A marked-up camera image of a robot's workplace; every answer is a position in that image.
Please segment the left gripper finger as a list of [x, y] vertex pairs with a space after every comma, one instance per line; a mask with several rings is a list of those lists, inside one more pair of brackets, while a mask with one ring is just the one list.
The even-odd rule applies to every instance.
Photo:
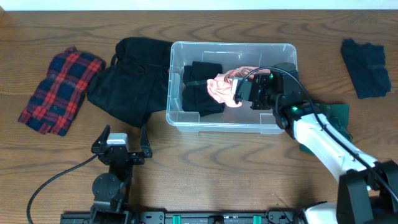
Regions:
[[110, 134], [110, 125], [106, 125], [103, 132], [99, 135], [96, 141], [92, 144], [92, 149], [101, 149], [106, 145], [106, 141]]
[[150, 143], [147, 137], [147, 128], [145, 124], [141, 128], [140, 147], [142, 152], [150, 152]]

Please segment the pink printed t-shirt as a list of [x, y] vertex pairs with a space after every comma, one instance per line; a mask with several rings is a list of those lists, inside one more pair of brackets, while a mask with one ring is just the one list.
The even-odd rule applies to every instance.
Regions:
[[[207, 91], [209, 95], [216, 102], [220, 104], [224, 103], [227, 107], [240, 107], [242, 105], [242, 102], [238, 101], [238, 103], [236, 103], [234, 100], [235, 94], [231, 92], [233, 78], [244, 78], [248, 73], [255, 69], [256, 67], [239, 67], [229, 70], [226, 73], [219, 73], [214, 79], [208, 79]], [[252, 84], [252, 79], [254, 78], [254, 76], [260, 73], [265, 73], [269, 75], [271, 71], [269, 69], [257, 71], [256, 73], [253, 73], [249, 77], [247, 77], [247, 80], [249, 80]], [[251, 86], [250, 91], [244, 92], [243, 94], [240, 93], [241, 99], [243, 101], [249, 101], [252, 88], [253, 85]]]

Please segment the clear plastic storage bin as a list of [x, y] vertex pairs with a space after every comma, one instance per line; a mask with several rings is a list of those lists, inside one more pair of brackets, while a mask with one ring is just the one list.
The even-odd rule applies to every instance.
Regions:
[[178, 41], [171, 46], [166, 120], [181, 132], [238, 132], [281, 134], [270, 110], [252, 110], [245, 101], [239, 108], [225, 107], [222, 113], [200, 116], [182, 108], [184, 67], [193, 62], [218, 63], [223, 73], [243, 67], [297, 63], [297, 51], [288, 43], [223, 43]]

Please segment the black taped garment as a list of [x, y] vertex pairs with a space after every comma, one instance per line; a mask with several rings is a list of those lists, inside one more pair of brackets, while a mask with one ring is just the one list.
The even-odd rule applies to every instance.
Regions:
[[218, 103], [207, 90], [207, 80], [214, 79], [222, 72], [218, 63], [192, 62], [184, 66], [182, 109], [186, 112], [199, 112], [200, 116], [222, 113], [225, 105]]

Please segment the green taped garment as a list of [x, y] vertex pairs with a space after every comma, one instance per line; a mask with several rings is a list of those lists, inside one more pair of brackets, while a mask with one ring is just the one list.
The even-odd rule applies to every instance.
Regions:
[[330, 124], [347, 140], [353, 142], [353, 136], [347, 131], [349, 123], [349, 104], [316, 103]]

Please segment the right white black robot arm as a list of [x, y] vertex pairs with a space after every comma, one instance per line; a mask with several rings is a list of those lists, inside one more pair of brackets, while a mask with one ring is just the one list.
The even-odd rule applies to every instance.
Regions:
[[234, 78], [234, 101], [272, 110], [280, 129], [307, 147], [338, 181], [336, 203], [302, 209], [294, 223], [397, 223], [397, 164], [379, 162], [329, 122], [299, 82], [295, 67], [259, 67]]

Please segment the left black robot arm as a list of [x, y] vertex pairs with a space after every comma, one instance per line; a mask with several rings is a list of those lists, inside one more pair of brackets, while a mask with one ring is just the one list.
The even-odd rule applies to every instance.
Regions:
[[109, 171], [97, 176], [93, 182], [94, 202], [90, 223], [136, 224], [140, 222], [139, 213], [129, 206], [127, 200], [133, 167], [143, 165], [146, 158], [152, 157], [145, 125], [141, 128], [139, 146], [141, 151], [130, 152], [127, 134], [111, 133], [110, 126], [106, 126], [93, 143], [92, 153], [109, 167]]

